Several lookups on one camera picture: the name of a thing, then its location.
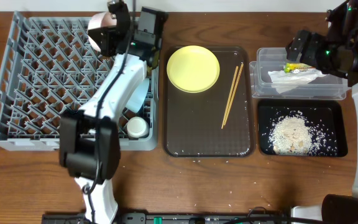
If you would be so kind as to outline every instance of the wooden chopstick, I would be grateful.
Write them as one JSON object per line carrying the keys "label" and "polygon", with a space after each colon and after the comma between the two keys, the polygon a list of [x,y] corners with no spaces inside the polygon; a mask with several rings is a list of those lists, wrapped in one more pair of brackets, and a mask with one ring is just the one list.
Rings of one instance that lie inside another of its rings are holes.
{"label": "wooden chopstick", "polygon": [[222,127],[221,127],[221,129],[223,129],[223,126],[224,126],[224,123],[225,123],[224,120],[226,119],[226,113],[227,113],[227,109],[229,108],[229,102],[230,102],[230,99],[231,99],[231,95],[232,95],[234,83],[235,83],[235,81],[236,81],[238,69],[239,69],[239,67],[236,66],[236,70],[234,71],[233,81],[232,81],[231,87],[230,87],[229,98],[227,99],[226,109],[224,110],[224,115],[223,115],[223,121],[222,121]]}
{"label": "wooden chopstick", "polygon": [[231,97],[231,99],[230,99],[229,109],[227,110],[226,118],[224,119],[223,126],[226,125],[227,118],[229,117],[231,105],[232,105],[232,103],[233,103],[234,96],[236,95],[236,90],[237,90],[237,86],[238,86],[238,84],[239,84],[239,80],[240,80],[240,77],[241,77],[241,72],[242,72],[242,67],[243,67],[243,66],[244,66],[244,64],[242,63],[242,64],[241,64],[241,67],[240,67],[240,72],[239,72],[239,74],[238,74],[238,76],[237,76],[236,85],[234,86],[233,94],[232,94],[232,97]]}

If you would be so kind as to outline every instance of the small white cup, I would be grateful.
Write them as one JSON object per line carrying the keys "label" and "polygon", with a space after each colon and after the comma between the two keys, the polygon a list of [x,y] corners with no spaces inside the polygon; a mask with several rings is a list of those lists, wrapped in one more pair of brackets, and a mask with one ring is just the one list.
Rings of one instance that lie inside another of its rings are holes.
{"label": "small white cup", "polygon": [[142,138],[149,135],[149,124],[140,117],[131,118],[127,123],[127,132],[130,138]]}

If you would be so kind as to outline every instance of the gray plastic dish rack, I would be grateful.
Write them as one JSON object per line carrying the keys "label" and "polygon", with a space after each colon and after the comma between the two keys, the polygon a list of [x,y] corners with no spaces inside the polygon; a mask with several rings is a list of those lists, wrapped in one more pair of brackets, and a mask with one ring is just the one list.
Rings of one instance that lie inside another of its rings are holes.
{"label": "gray plastic dish rack", "polygon": [[[0,146],[9,151],[59,148],[60,115],[77,110],[100,87],[113,58],[95,52],[86,28],[90,17],[13,15],[0,69]],[[125,109],[119,119],[122,150],[149,151],[157,145],[158,68],[148,74],[150,87],[138,116],[150,124],[149,136],[129,139],[126,124],[136,114]],[[94,139],[92,134],[83,138]]]}

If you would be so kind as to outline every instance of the wood grain surface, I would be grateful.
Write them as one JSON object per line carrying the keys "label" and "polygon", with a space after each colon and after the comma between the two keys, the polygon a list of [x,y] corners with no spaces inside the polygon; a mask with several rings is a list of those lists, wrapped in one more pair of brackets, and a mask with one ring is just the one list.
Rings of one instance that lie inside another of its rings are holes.
{"label": "wood grain surface", "polygon": [[[325,33],[324,17],[316,13],[171,13],[165,26],[162,60],[170,47],[178,45],[238,45],[252,61],[259,48],[283,47],[299,29]],[[0,65],[11,19],[11,12],[0,12]],[[160,81],[164,79],[162,71]],[[349,147],[343,158],[266,156],[257,147],[243,159],[200,162],[170,157],[162,149],[162,97],[157,148],[122,153],[113,179],[120,207],[154,213],[246,213],[255,206],[279,210],[319,204],[327,194],[351,194],[357,131],[350,92],[340,101]],[[253,103],[256,114],[257,102]],[[0,223],[40,223],[45,212],[80,212],[84,207],[80,189],[58,165],[57,152],[8,152],[0,148]]]}

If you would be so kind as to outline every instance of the yellow plate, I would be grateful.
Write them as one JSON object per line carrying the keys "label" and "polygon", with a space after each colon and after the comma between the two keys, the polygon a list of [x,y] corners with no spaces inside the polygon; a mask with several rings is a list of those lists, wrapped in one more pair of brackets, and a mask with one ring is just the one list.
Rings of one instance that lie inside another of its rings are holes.
{"label": "yellow plate", "polygon": [[219,77],[219,62],[215,55],[204,47],[187,46],[177,50],[169,58],[168,78],[178,89],[188,93],[205,91]]}

